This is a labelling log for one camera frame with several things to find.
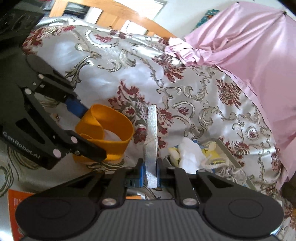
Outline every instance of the pink cloth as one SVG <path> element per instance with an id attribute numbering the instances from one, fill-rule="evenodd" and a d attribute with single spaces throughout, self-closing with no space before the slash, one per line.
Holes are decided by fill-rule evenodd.
<path id="1" fill-rule="evenodd" d="M 166 53 L 185 65 L 216 65 L 257 105 L 272 130 L 284 166 L 277 188 L 296 171 L 296 22 L 282 11 L 239 2 Z"/>

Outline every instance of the wooden frame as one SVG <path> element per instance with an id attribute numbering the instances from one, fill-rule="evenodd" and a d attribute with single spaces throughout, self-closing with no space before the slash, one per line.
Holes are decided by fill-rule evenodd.
<path id="1" fill-rule="evenodd" d="M 68 2 L 78 3 L 89 7 L 96 7 L 103 10 L 96 22 L 102 27 L 111 27 L 115 30 L 121 30 L 125 21 L 130 20 L 131 22 L 146 28 L 149 31 L 147 34 L 149 36 L 156 34 L 164 39 L 176 37 L 153 20 L 141 17 L 136 11 L 113 0 L 55 0 L 49 16 L 62 16 Z"/>

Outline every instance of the orange card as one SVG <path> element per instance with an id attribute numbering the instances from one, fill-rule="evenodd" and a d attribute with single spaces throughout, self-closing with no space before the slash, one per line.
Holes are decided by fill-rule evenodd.
<path id="1" fill-rule="evenodd" d="M 15 191 L 11 189 L 8 190 L 9 218 L 10 218 L 11 231 L 12 231 L 12 236 L 14 241 L 20 241 L 21 238 L 24 236 L 15 219 L 15 211 L 17 209 L 17 206 L 21 203 L 21 201 L 23 201 L 24 199 L 32 195 L 34 194 Z"/>

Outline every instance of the crumpled pink fabric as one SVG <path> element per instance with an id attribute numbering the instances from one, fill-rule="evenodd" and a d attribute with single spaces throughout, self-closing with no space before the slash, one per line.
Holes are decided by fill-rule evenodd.
<path id="1" fill-rule="evenodd" d="M 170 39 L 166 53 L 185 65 L 217 66 L 258 107 L 280 149 L 280 189 L 296 171 L 296 22 L 278 9 L 240 1 L 185 40 Z"/>

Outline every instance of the orange ribbon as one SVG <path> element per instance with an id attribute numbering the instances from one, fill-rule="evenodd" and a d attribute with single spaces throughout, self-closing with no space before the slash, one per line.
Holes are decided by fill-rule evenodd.
<path id="1" fill-rule="evenodd" d="M 133 124 L 125 115 L 100 104 L 93 105 L 85 113 L 75 130 L 84 139 L 106 150 L 107 158 L 104 161 L 113 163 L 121 161 L 133 136 Z M 121 141 L 104 140 L 104 130 L 113 132 Z M 74 160 L 82 163 L 94 162 L 85 156 L 76 155 Z"/>

